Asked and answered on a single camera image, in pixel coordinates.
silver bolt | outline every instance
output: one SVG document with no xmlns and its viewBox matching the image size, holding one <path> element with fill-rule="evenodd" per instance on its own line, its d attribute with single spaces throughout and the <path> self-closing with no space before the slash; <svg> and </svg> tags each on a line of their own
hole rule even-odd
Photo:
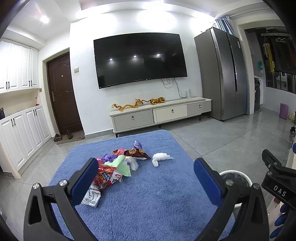
<svg viewBox="0 0 296 241">
<path fill-rule="evenodd" d="M 39 183 L 35 183 L 35 184 L 33 185 L 33 188 L 34 188 L 34 189 L 39 188 Z"/>
<path fill-rule="evenodd" d="M 60 182 L 59 182 L 59 185 L 60 186 L 65 186 L 67 184 L 67 180 L 61 180 Z"/>
<path fill-rule="evenodd" d="M 225 183 L 227 186 L 232 186 L 234 182 L 233 182 L 233 180 L 228 179 L 225 181 Z"/>
<path fill-rule="evenodd" d="M 254 184 L 253 184 L 253 187 L 254 187 L 255 189 L 259 189 L 259 188 L 260 188 L 260 185 L 259 185 L 258 183 L 254 183 Z"/>
</svg>

brown door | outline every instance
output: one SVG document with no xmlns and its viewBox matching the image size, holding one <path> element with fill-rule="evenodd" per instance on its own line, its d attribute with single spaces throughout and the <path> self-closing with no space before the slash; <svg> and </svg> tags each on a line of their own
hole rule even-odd
<svg viewBox="0 0 296 241">
<path fill-rule="evenodd" d="M 75 101 L 70 55 L 66 53 L 47 62 L 49 94 L 55 119 L 61 135 L 82 131 L 82 124 Z"/>
</svg>

refrigerator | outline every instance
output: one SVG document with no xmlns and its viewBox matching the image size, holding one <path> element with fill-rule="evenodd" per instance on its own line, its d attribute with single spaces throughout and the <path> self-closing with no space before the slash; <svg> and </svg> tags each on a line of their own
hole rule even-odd
<svg viewBox="0 0 296 241">
<path fill-rule="evenodd" d="M 247 111 L 247 72 L 240 41 L 217 28 L 194 38 L 202 94 L 212 100 L 210 116 L 224 121 Z"/>
</svg>

black bag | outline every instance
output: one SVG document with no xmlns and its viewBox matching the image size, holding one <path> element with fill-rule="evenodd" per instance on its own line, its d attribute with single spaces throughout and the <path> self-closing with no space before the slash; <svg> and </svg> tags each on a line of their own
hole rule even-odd
<svg viewBox="0 0 296 241">
<path fill-rule="evenodd" d="M 2 120 L 3 118 L 5 118 L 5 114 L 4 114 L 3 108 L 1 108 L 0 109 L 0 120 Z"/>
</svg>

golden dragon toy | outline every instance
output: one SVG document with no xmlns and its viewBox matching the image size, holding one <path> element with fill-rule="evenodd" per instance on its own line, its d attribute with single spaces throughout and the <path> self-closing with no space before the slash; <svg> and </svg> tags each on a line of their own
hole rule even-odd
<svg viewBox="0 0 296 241">
<path fill-rule="evenodd" d="M 140 100 L 140 99 L 135 99 L 135 105 L 130 105 L 130 104 L 126 104 L 125 106 L 121 106 L 121 105 L 117 105 L 117 104 L 113 104 L 111 106 L 111 108 L 118 108 L 118 110 L 120 111 L 124 111 L 125 107 L 129 106 L 131 108 L 138 108 L 139 104 L 144 104 L 143 101 L 145 102 L 150 102 L 150 104 L 158 104 L 158 103 L 164 103 L 165 102 L 165 98 L 164 97 L 159 97 L 158 99 L 151 99 L 151 100 Z"/>
</svg>

